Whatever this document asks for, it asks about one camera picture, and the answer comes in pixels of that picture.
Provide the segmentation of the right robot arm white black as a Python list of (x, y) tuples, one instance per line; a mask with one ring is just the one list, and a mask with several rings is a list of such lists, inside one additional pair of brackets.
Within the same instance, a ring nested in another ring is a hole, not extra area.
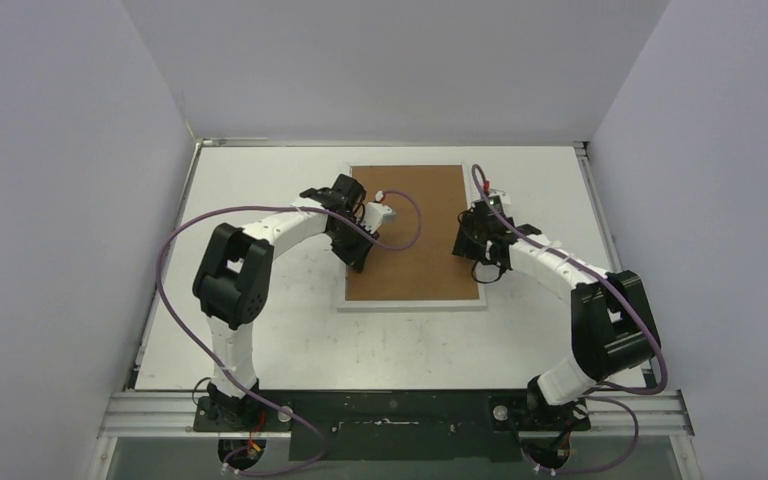
[(498, 197), (474, 202), (457, 222), (453, 255), (528, 276), (570, 308), (571, 351), (529, 381), (521, 421), (548, 429), (572, 419), (585, 394), (655, 357), (661, 343), (636, 273), (595, 267), (536, 227), (514, 226)]

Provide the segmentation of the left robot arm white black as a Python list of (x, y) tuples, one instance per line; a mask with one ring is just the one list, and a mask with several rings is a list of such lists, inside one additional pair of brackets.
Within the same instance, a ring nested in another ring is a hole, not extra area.
[(383, 198), (367, 200), (363, 186), (341, 174), (332, 186), (309, 188), (287, 207), (267, 208), (261, 220), (221, 223), (213, 230), (192, 292), (219, 360), (207, 387), (209, 410), (233, 430), (253, 426), (263, 409), (253, 397), (253, 322), (266, 306), (274, 261), (310, 238), (326, 236), (336, 257), (361, 272), (379, 229), (395, 213)]

